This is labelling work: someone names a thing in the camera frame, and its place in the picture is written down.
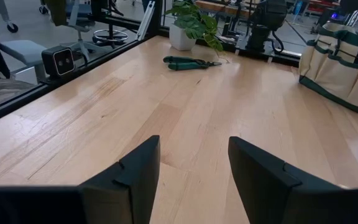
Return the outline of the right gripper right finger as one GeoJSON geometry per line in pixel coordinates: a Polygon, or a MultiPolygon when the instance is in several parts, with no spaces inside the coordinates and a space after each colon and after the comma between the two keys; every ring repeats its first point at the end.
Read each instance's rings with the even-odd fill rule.
{"type": "Polygon", "coordinates": [[[229,138],[228,156],[250,223],[281,223],[295,187],[322,192],[339,188],[237,136],[229,138]]]}

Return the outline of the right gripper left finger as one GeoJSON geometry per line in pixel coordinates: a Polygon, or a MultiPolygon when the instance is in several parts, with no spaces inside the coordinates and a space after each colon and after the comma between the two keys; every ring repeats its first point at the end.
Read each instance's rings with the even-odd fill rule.
{"type": "Polygon", "coordinates": [[[160,136],[81,184],[87,223],[149,223],[160,173],[160,136]]]}

